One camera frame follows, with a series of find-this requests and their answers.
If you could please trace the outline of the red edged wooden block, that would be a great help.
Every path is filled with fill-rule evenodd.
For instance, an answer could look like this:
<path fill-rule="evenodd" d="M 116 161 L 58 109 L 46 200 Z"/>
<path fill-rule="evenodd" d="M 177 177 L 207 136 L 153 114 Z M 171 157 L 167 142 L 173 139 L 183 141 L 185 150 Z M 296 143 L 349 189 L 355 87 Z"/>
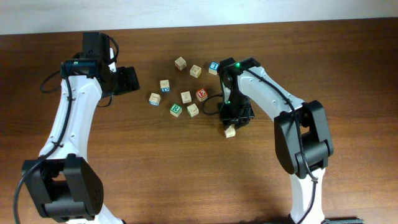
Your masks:
<path fill-rule="evenodd" d="M 229 125 L 225 131 L 224 131 L 224 135 L 226 136 L 226 138 L 231 138 L 234 137 L 236 135 L 236 130 L 233 124 Z"/>

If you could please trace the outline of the blue edged wooden block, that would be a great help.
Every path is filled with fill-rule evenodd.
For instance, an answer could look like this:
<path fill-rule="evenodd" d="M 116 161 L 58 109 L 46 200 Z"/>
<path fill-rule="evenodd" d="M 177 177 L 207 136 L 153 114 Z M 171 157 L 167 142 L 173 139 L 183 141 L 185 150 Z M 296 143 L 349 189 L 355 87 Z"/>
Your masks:
<path fill-rule="evenodd" d="M 161 96 L 156 93 L 151 93 L 150 98 L 149 98 L 149 103 L 154 105 L 154 106 L 159 106 L 161 101 Z"/>

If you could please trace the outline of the red letter E block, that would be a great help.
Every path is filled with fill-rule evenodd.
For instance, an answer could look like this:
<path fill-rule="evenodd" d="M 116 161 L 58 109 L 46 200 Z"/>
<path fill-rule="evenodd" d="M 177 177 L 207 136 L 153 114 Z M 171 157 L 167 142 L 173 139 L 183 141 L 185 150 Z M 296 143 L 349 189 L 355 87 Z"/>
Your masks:
<path fill-rule="evenodd" d="M 205 101 L 208 98 L 207 91 L 202 88 L 196 91 L 196 96 L 200 102 Z"/>

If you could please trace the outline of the green letter R block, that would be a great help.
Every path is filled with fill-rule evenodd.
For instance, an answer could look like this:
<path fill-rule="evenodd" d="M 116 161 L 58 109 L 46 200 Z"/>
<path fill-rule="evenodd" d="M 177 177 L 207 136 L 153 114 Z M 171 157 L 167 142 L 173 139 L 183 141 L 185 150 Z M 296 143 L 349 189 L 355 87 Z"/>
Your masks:
<path fill-rule="evenodd" d="M 180 106 L 179 104 L 174 103 L 172 105 L 172 107 L 170 108 L 170 114 L 175 116 L 175 117 L 179 117 L 181 113 L 182 113 L 182 106 Z"/>

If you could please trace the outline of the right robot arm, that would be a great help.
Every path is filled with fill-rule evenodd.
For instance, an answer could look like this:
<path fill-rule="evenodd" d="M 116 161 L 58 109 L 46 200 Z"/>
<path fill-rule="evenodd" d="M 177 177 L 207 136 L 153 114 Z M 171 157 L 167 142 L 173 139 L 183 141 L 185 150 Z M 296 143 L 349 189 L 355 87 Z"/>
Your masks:
<path fill-rule="evenodd" d="M 274 123 L 275 153 L 292 186 L 290 222 L 324 223 L 322 180 L 334 147 L 323 105 L 291 95 L 254 58 L 240 62 L 227 58 L 217 72 L 225 128 L 247 125 L 254 117 L 252 102 Z"/>

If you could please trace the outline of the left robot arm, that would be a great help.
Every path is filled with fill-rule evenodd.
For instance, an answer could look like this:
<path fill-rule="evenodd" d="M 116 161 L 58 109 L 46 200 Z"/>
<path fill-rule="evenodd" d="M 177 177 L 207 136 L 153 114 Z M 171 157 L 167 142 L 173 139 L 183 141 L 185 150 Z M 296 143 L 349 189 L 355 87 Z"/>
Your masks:
<path fill-rule="evenodd" d="M 140 89 L 134 67 L 99 60 L 61 64 L 61 99 L 45 146 L 22 165 L 25 185 L 43 218 L 58 223 L 124 223 L 104 204 L 101 179 L 88 164 L 87 145 L 100 99 Z"/>

